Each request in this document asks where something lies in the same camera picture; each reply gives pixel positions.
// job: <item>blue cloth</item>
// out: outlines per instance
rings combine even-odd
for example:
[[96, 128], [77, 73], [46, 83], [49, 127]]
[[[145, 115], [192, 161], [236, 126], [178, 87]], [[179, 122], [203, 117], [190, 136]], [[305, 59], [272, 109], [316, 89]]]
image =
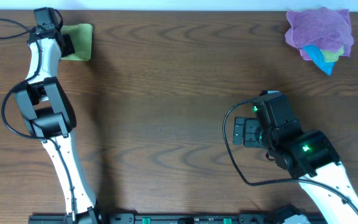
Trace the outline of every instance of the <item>blue cloth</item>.
[[326, 62], [324, 60], [323, 53], [320, 49], [314, 45], [307, 45], [302, 47], [302, 49], [309, 55], [312, 61], [327, 75], [331, 75], [335, 62]]

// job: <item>white robotic arm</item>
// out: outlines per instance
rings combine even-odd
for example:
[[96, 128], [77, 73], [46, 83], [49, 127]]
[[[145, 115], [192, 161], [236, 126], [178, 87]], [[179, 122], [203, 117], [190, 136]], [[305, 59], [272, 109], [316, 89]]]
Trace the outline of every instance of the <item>white robotic arm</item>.
[[[57, 77], [57, 68], [62, 51], [55, 39], [40, 39], [37, 40], [41, 48], [41, 69], [39, 75], [29, 80], [29, 84], [42, 83], [45, 78]], [[37, 69], [39, 61], [39, 51], [37, 44], [31, 43], [31, 64], [27, 78], [31, 77]], [[43, 96], [40, 101], [47, 101], [48, 96]], [[43, 142], [44, 148], [47, 150], [58, 175], [60, 185], [62, 186], [63, 193], [66, 201], [67, 214], [75, 211], [75, 213], [87, 212], [88, 208], [94, 208], [96, 204], [96, 196], [89, 186], [85, 178], [84, 170], [81, 166], [80, 158], [76, 151], [75, 145], [75, 131], [72, 129], [68, 136], [65, 138], [62, 135], [52, 137], [59, 146], [62, 152], [63, 160], [67, 165], [70, 173], [70, 178], [74, 188], [75, 208], [71, 207], [71, 191], [70, 184], [66, 170], [58, 155], [58, 151], [51, 141]]]
[[[316, 169], [316, 172], [317, 176], [315, 177], [310, 177], [309, 174], [306, 174], [300, 177], [300, 179], [314, 180], [335, 188], [346, 197], [349, 197], [358, 208], [358, 196], [347, 178], [345, 167], [342, 163], [336, 165], [331, 162]], [[337, 195], [315, 185], [306, 183], [300, 183], [300, 185], [313, 199], [328, 223], [358, 223], [357, 214], [349, 204], [344, 203]]]

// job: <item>electrical wire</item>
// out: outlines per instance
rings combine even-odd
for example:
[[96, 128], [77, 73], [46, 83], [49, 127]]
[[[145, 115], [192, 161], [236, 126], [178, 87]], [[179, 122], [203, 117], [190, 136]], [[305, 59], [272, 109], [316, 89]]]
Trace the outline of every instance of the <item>electrical wire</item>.
[[275, 159], [271, 159], [271, 158], [270, 158], [269, 152], [266, 152], [265, 157], [266, 157], [266, 159], [267, 159], [268, 161], [275, 161]]
[[[59, 30], [63, 27], [63, 17], [62, 15], [60, 14], [60, 12], [58, 10], [55, 9], [55, 12], [59, 15], [60, 17], [60, 23], [59, 23]], [[23, 28], [25, 30], [25, 32], [23, 33], [20, 33], [20, 34], [16, 34], [16, 35], [12, 35], [12, 36], [7, 36], [7, 37], [0, 37], [0, 40], [6, 40], [6, 39], [12, 39], [12, 38], [15, 38], [15, 37], [20, 37], [24, 34], [27, 34], [27, 33], [34, 33], [36, 31], [36, 28], [37, 27], [40, 27], [40, 26], [35, 26], [33, 27], [32, 29], [29, 29], [27, 28], [25, 25], [21, 24], [20, 22], [16, 22], [16, 21], [13, 21], [13, 20], [10, 20], [10, 19], [3, 19], [3, 18], [0, 18], [0, 22], [9, 22], [9, 23], [12, 23], [12, 24], [15, 24], [15, 25], [18, 25], [19, 27]], [[69, 183], [69, 186], [70, 186], [70, 193], [71, 193], [71, 210], [72, 210], [72, 216], [73, 218], [75, 217], [75, 198], [74, 198], [74, 187], [73, 187], [73, 182], [71, 181], [71, 176], [70, 176], [70, 172], [68, 171], [68, 167], [66, 165], [66, 162], [64, 161], [63, 159], [63, 156], [62, 156], [62, 152], [60, 151], [60, 146], [57, 144], [56, 141], [54, 141], [52, 138], [43, 138], [43, 137], [38, 137], [38, 136], [30, 136], [30, 135], [27, 135], [27, 134], [23, 134], [21, 132], [19, 132], [18, 130], [14, 129], [6, 120], [6, 116], [5, 116], [5, 107], [6, 107], [6, 103], [9, 99], [9, 97], [12, 95], [12, 93], [17, 89], [17, 87], [23, 85], [24, 83], [27, 83], [28, 81], [32, 80], [33, 78], [35, 78], [39, 72], [40, 72], [40, 69], [41, 69], [41, 64], [42, 64], [42, 54], [41, 51], [41, 47], [40, 47], [40, 44], [38, 43], [38, 41], [35, 41], [35, 44], [37, 45], [37, 50], [38, 50], [38, 64], [37, 64], [37, 69], [35, 70], [34, 74], [29, 77], [29, 78], [26, 78], [25, 80], [19, 82], [18, 84], [16, 84], [13, 88], [11, 88], [8, 93], [6, 94], [6, 96], [4, 97], [4, 100], [2, 101], [2, 105], [1, 105], [1, 118], [2, 118], [2, 121], [4, 123], [4, 125], [9, 129], [11, 130], [13, 133], [17, 134], [18, 136], [20, 137], [23, 137], [23, 138], [27, 138], [27, 139], [35, 139], [35, 140], [39, 140], [39, 141], [50, 141], [53, 143], [58, 155], [59, 155], [59, 158], [60, 158], [60, 161], [62, 162], [63, 164], [63, 167], [65, 169], [65, 172], [66, 172], [66, 175], [67, 175], [67, 179], [68, 179], [68, 183]]]
[[222, 132], [223, 132], [223, 140], [224, 143], [227, 147], [227, 152], [229, 153], [230, 156], [230, 160], [233, 163], [234, 168], [236, 169], [236, 171], [238, 172], [238, 174], [240, 175], [241, 179], [249, 186], [261, 186], [261, 185], [268, 185], [268, 184], [279, 184], [279, 183], [306, 183], [306, 184], [311, 184], [311, 185], [315, 185], [318, 187], [321, 187], [323, 189], [326, 189], [334, 194], [336, 194], [338, 197], [340, 197], [342, 199], [342, 201], [346, 204], [348, 204], [353, 211], [356, 213], [356, 215], [358, 216], [358, 208], [352, 203], [352, 201], [346, 197], [344, 194], [340, 193], [340, 191], [326, 185], [326, 184], [322, 184], [320, 182], [317, 181], [313, 181], [313, 180], [304, 180], [304, 179], [275, 179], [275, 180], [265, 180], [265, 181], [261, 181], [261, 182], [249, 182], [246, 177], [242, 174], [240, 168], [238, 167], [236, 161], [234, 160], [233, 154], [230, 150], [230, 146], [229, 143], [227, 141], [227, 136], [226, 136], [226, 121], [227, 118], [229, 117], [229, 115], [231, 114], [231, 112], [236, 109], [238, 106], [240, 105], [244, 105], [246, 103], [251, 103], [251, 100], [245, 100], [242, 101], [236, 105], [234, 105], [225, 115], [224, 119], [223, 119], [223, 125], [222, 125]]

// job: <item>purple cloth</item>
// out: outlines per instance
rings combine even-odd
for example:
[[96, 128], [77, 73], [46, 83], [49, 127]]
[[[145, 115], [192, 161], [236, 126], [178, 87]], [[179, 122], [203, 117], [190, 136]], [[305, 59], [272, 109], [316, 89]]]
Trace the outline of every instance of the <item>purple cloth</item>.
[[334, 11], [322, 7], [303, 12], [288, 11], [287, 19], [291, 28], [285, 33], [285, 41], [299, 49], [304, 60], [311, 60], [302, 50], [307, 45], [330, 52], [338, 52], [344, 46], [342, 56], [351, 55], [354, 39], [348, 9]]

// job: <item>green connector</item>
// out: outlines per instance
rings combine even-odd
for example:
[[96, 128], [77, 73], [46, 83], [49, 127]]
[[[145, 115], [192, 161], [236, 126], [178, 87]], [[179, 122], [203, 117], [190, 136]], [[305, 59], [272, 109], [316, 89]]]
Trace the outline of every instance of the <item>green connector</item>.
[[151, 218], [143, 218], [142, 219], [142, 224], [151, 224], [152, 223], [152, 219]]
[[224, 218], [223, 224], [231, 224], [231, 218]]

